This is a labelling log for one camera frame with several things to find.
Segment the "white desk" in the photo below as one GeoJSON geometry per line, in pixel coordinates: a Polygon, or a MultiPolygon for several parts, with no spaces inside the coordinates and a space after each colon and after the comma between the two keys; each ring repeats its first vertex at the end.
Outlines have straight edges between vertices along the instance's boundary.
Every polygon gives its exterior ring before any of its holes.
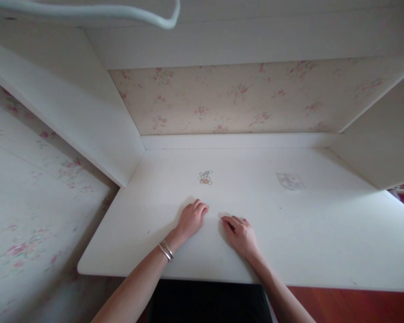
{"type": "Polygon", "coordinates": [[[200,198],[211,210],[164,278],[250,283],[219,217],[247,218],[288,285],[404,291],[404,205],[328,149],[147,150],[78,264],[81,274],[127,276],[200,198]],[[212,170],[212,185],[200,172],[212,170]],[[302,191],[276,173],[298,174],[302,191]]]}

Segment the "bracelet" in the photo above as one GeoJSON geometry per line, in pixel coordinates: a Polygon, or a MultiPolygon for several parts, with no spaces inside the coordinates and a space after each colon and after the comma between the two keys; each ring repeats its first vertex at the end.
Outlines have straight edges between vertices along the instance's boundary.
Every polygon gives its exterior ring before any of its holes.
{"type": "Polygon", "coordinates": [[[174,254],[172,253],[171,248],[169,248],[169,245],[167,244],[166,240],[165,240],[165,239],[163,239],[162,243],[164,244],[164,246],[165,246],[165,247],[166,247],[166,249],[168,250],[169,255],[171,256],[171,258],[172,258],[172,259],[174,259],[174,254]]]}
{"type": "Polygon", "coordinates": [[[166,258],[167,258],[167,262],[171,262],[171,256],[169,256],[169,254],[165,251],[165,249],[163,249],[162,247],[162,243],[159,243],[158,246],[160,247],[160,249],[163,251],[163,253],[165,254],[166,258]]]}

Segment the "pink floral pattern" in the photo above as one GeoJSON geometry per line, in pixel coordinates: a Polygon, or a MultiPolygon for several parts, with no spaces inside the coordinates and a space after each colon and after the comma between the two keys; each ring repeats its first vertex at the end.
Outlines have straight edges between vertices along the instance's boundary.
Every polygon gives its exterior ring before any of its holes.
{"type": "Polygon", "coordinates": [[[355,89],[355,99],[362,97],[367,97],[370,93],[375,92],[376,89],[384,83],[382,78],[376,78],[369,82],[365,82],[356,87],[355,89]]]}
{"type": "Polygon", "coordinates": [[[228,128],[224,124],[219,124],[215,127],[212,133],[227,133],[228,128]]]}
{"type": "Polygon", "coordinates": [[[300,61],[297,62],[293,67],[287,69],[289,73],[289,78],[298,78],[304,80],[306,74],[314,69],[318,64],[313,61],[300,61]]]}
{"type": "Polygon", "coordinates": [[[251,128],[254,125],[265,123],[265,121],[267,121],[271,117],[271,115],[272,115],[271,113],[267,113],[267,112],[262,112],[262,113],[257,114],[254,117],[254,121],[252,123],[250,123],[248,125],[248,127],[251,128]]]}
{"type": "Polygon", "coordinates": [[[320,101],[316,101],[310,105],[307,105],[304,109],[305,111],[305,115],[308,116],[313,112],[316,112],[317,110],[319,110],[321,107],[323,106],[323,103],[320,101]]]}
{"type": "Polygon", "coordinates": [[[79,242],[90,239],[85,228],[100,222],[108,208],[103,201],[116,192],[112,181],[0,87],[0,322],[43,321],[39,317],[54,317],[63,306],[60,320],[76,322],[78,308],[98,310],[106,278],[75,275],[78,259],[70,256],[82,253],[79,242]],[[27,313],[25,304],[36,305],[51,287],[36,313],[27,313]]]}
{"type": "Polygon", "coordinates": [[[174,71],[158,67],[155,69],[155,72],[150,76],[150,78],[160,87],[164,87],[166,85],[171,87],[171,79],[173,76],[174,71]]]}
{"type": "Polygon", "coordinates": [[[195,111],[194,114],[199,115],[199,120],[202,120],[208,114],[209,109],[203,105],[200,105],[195,111]]]}
{"type": "Polygon", "coordinates": [[[403,77],[404,56],[112,70],[110,75],[126,93],[124,103],[141,135],[337,132],[403,77]],[[270,118],[264,120],[263,113],[270,118]]]}
{"type": "Polygon", "coordinates": [[[155,118],[153,118],[153,130],[156,130],[158,127],[166,127],[166,123],[166,118],[162,118],[162,116],[157,115],[155,118]]]}
{"type": "Polygon", "coordinates": [[[231,87],[229,91],[226,92],[226,95],[230,98],[233,98],[233,104],[237,104],[237,100],[244,101],[246,99],[246,92],[250,86],[246,86],[242,83],[239,83],[236,86],[231,87]]]}

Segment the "wooden floor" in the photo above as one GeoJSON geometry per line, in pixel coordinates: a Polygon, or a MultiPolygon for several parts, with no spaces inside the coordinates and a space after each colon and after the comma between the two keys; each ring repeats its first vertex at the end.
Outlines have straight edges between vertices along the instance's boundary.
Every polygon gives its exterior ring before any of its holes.
{"type": "MultiPolygon", "coordinates": [[[[317,323],[404,323],[404,293],[289,287],[317,323]]],[[[146,322],[146,310],[138,323],[146,322]]]]}

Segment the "wall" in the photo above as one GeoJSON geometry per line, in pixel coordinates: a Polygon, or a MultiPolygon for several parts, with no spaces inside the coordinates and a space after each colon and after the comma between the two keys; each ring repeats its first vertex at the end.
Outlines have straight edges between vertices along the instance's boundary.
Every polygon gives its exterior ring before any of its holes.
{"type": "Polygon", "coordinates": [[[83,30],[0,20],[0,85],[127,185],[145,148],[83,30]]]}
{"type": "Polygon", "coordinates": [[[330,147],[379,189],[404,183],[404,79],[330,147]]]}
{"type": "Polygon", "coordinates": [[[86,322],[110,279],[76,264],[117,185],[0,87],[0,322],[86,322]]]}
{"type": "Polygon", "coordinates": [[[338,132],[404,77],[404,56],[110,74],[141,135],[338,132]]]}

